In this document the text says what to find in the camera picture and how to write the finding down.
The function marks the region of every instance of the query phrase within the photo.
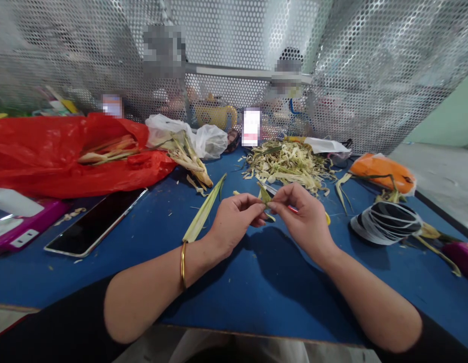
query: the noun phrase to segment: perforated metal panel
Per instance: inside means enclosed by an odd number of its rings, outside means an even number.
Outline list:
[[[162,24],[185,29],[190,63],[272,71],[299,59],[312,84],[291,110],[265,80],[144,77],[144,27]],[[0,105],[28,110],[47,106],[34,87],[49,84],[86,111],[119,93],[139,119],[196,124],[212,93],[262,107],[268,137],[388,153],[467,74],[468,0],[0,0]]]

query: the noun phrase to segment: orange plastic bag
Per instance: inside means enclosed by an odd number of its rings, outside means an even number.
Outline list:
[[[141,149],[148,133],[146,125],[102,113],[1,119],[0,188],[65,199],[149,187],[177,165],[165,152],[148,151],[97,166],[77,163],[82,150],[127,134]]]
[[[362,155],[353,163],[350,173],[358,176],[392,174],[396,188],[406,196],[414,195],[415,188],[417,187],[417,180],[406,167],[382,154],[374,155],[367,153]],[[393,190],[393,183],[390,177],[375,178],[370,179],[370,181]]]

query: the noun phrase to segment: black sleeve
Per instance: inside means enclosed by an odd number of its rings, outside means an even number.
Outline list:
[[[468,363],[468,349],[427,315],[420,310],[418,312],[422,318],[422,334],[412,348],[404,353],[395,354],[372,347],[382,363]]]
[[[113,341],[104,324],[104,297],[112,278],[28,315],[0,335],[0,362],[111,363],[129,346]]]

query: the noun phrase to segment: bracelet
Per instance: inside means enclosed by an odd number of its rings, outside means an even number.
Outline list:
[[[187,245],[187,241],[184,241],[183,246],[182,246],[182,260],[180,263],[180,276],[182,277],[183,291],[187,290],[187,284],[185,283],[185,246],[186,245]]]

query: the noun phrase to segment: blue wire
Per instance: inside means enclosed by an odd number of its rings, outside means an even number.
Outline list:
[[[292,114],[301,114],[301,112],[294,112],[294,106],[293,106],[293,99],[292,98],[289,100],[289,109],[291,110]]]

